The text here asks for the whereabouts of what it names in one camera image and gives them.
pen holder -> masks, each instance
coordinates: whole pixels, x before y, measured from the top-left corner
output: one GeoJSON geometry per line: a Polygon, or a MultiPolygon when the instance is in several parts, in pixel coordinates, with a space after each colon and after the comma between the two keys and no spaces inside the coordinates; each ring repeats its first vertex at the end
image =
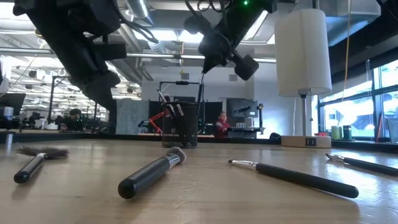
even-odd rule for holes
{"type": "Polygon", "coordinates": [[[162,146],[185,149],[197,147],[198,104],[168,102],[162,106],[164,111],[162,146]]]}

fan brush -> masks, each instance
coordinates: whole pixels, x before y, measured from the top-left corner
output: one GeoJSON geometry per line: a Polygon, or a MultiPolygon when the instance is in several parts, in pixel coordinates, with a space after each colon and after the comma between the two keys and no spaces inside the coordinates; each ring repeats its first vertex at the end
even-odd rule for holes
{"type": "Polygon", "coordinates": [[[45,147],[43,149],[22,147],[17,150],[17,153],[27,156],[34,156],[33,159],[31,159],[21,170],[19,170],[14,175],[14,181],[17,184],[23,184],[30,180],[30,178],[43,165],[44,160],[64,158],[69,155],[68,150],[57,149],[54,147],[45,147]]]}

red shirt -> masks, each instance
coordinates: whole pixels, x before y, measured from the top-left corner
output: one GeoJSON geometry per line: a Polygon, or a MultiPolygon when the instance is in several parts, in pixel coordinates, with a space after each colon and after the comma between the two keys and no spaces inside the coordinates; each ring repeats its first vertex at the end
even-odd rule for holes
{"type": "Polygon", "coordinates": [[[215,137],[216,138],[226,138],[227,137],[227,132],[226,129],[230,128],[229,124],[226,121],[218,120],[216,123],[216,133],[215,137]]]}

floor lamp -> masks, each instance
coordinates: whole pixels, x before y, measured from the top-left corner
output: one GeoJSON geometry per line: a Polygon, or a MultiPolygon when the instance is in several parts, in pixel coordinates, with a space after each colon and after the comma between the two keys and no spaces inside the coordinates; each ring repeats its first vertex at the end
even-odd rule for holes
{"type": "Polygon", "coordinates": [[[325,13],[301,9],[275,25],[277,79],[280,96],[301,97],[302,136],[282,136],[283,146],[331,147],[330,137],[307,136],[307,96],[331,91],[325,13]]]}

desk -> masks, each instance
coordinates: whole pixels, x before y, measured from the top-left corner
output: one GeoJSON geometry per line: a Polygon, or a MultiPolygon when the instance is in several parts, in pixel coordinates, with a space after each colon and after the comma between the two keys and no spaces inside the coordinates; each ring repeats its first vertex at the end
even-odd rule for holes
{"type": "MultiPolygon", "coordinates": [[[[11,131],[14,131],[15,133],[19,134],[19,129],[12,129],[11,131]]],[[[60,130],[39,130],[39,129],[23,129],[21,134],[32,134],[32,133],[43,133],[43,134],[62,134],[62,132],[60,132],[60,130]]],[[[84,130],[84,131],[74,131],[71,132],[69,131],[68,133],[91,133],[91,130],[84,130]]]]}
{"type": "Polygon", "coordinates": [[[0,146],[0,223],[398,223],[396,177],[330,162],[325,153],[398,167],[393,154],[254,144],[200,143],[151,189],[122,199],[123,178],[164,155],[160,142],[81,139],[22,143],[69,149],[67,160],[46,161],[27,185],[12,177],[28,157],[3,158],[0,146]],[[343,198],[227,164],[264,162],[357,186],[343,198]]]}
{"type": "MultiPolygon", "coordinates": [[[[157,133],[138,133],[140,136],[161,136],[161,134],[157,133]]],[[[213,138],[214,135],[206,135],[206,134],[199,134],[198,138],[213,138]]]]}

